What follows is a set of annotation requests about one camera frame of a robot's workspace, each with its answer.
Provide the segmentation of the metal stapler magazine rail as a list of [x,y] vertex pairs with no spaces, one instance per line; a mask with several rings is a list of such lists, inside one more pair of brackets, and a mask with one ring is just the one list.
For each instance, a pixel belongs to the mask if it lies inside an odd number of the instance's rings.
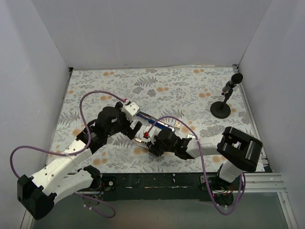
[[150,138],[146,139],[146,138],[135,137],[133,140],[138,146],[149,149],[148,143],[150,142]]

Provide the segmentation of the blue black stapler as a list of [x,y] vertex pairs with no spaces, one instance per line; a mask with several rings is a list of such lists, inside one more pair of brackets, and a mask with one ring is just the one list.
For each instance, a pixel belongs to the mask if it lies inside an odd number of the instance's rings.
[[[147,120],[150,124],[154,124],[155,121],[157,120],[157,119],[154,118],[153,116],[151,116],[151,115],[149,115],[149,114],[146,114],[146,113],[144,113],[144,112],[141,112],[141,111],[137,114],[137,116],[140,117],[140,118],[142,118],[142,119],[144,119],[144,120]],[[164,122],[162,122],[162,121],[158,121],[158,122],[155,124],[155,126],[156,126],[157,128],[159,128],[159,129],[161,129],[161,130],[169,129],[169,130],[171,130],[172,132],[175,132],[175,128],[174,128],[174,127],[172,127],[171,125],[166,124],[166,123],[164,123]]]

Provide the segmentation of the white staple box sleeve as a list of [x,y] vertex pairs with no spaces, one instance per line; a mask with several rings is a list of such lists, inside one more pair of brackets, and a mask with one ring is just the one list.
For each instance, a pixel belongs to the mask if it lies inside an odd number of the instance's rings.
[[181,128],[181,125],[182,125],[181,122],[176,121],[174,127],[175,127],[176,129],[180,129],[180,128]]

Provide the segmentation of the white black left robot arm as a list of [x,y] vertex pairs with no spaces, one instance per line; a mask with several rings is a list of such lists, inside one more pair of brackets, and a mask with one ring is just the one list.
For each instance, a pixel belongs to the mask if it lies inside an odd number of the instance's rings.
[[63,198],[88,188],[96,191],[101,187],[101,173],[87,166],[74,175],[69,173],[85,159],[91,157],[109,137],[122,133],[134,139],[142,124],[131,128],[133,118],[140,108],[134,102],[117,102],[114,107],[104,107],[97,119],[88,123],[88,128],[79,133],[61,156],[54,159],[30,177],[22,175],[17,180],[17,199],[34,217],[42,219]]

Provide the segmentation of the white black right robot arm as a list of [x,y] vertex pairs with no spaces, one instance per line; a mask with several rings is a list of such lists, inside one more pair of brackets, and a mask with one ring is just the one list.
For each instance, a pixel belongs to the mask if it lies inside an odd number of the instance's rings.
[[226,163],[221,165],[215,178],[220,189],[228,189],[243,172],[256,171],[263,143],[233,127],[226,127],[224,132],[204,140],[195,137],[180,138],[173,131],[155,127],[146,128],[143,140],[149,152],[161,156],[164,152],[188,160],[201,156],[222,155]]

